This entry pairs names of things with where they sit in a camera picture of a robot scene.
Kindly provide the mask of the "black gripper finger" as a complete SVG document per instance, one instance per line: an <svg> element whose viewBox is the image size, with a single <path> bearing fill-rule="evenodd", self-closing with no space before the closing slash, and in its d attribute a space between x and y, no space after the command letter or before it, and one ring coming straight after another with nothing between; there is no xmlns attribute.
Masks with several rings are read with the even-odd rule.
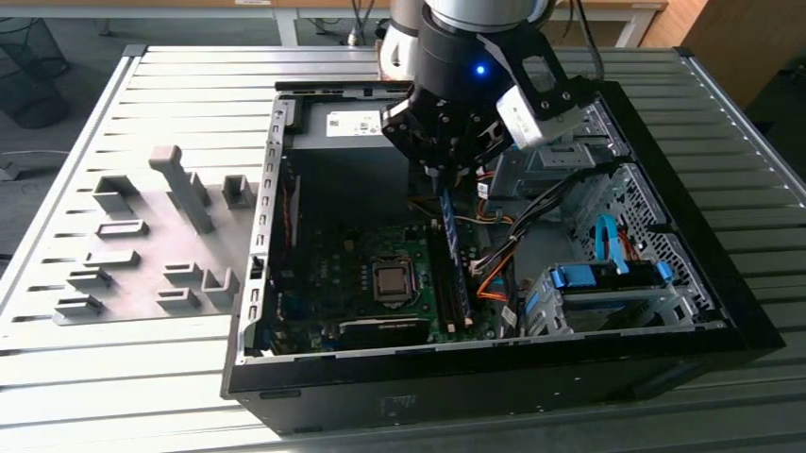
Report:
<svg viewBox="0 0 806 453"><path fill-rule="evenodd" d="M423 168L434 187L447 188L451 179L449 146L417 117L410 98L382 108L382 131L395 149Z"/></svg>
<svg viewBox="0 0 806 453"><path fill-rule="evenodd" d="M511 134L498 116L454 113L450 116L450 187L455 188L463 177L497 158L511 144Z"/></svg>

